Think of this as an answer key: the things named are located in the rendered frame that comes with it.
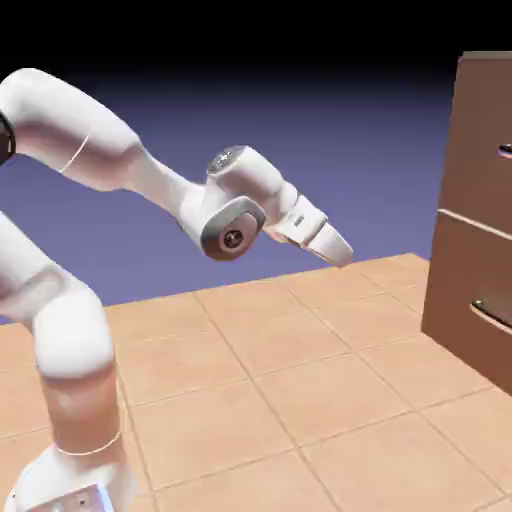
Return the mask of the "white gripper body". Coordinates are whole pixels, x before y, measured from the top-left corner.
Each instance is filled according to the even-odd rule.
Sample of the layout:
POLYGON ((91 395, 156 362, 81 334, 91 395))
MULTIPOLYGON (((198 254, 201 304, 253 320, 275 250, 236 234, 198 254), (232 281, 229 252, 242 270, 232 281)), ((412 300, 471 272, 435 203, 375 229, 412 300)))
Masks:
POLYGON ((353 258, 352 247, 329 222, 309 242, 308 251, 334 267, 344 267, 353 258))

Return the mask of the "brown wooden drawer front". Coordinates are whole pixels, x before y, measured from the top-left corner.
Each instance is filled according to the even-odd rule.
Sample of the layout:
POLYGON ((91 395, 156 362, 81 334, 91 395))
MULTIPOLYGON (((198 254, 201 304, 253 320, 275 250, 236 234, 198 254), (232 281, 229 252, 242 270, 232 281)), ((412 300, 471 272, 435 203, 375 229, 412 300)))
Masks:
POLYGON ((457 66, 439 207, 512 235, 512 51, 466 52, 457 66))
POLYGON ((471 302, 512 303, 512 235, 437 213, 422 332, 512 396, 512 329, 471 302))

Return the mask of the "brown wooden cabinet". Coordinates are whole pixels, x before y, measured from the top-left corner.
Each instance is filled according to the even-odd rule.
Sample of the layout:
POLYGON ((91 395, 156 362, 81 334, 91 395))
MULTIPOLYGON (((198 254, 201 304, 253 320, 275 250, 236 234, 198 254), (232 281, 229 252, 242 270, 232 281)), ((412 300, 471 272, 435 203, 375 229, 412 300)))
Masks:
POLYGON ((421 329, 512 396, 512 51, 458 60, 421 329))

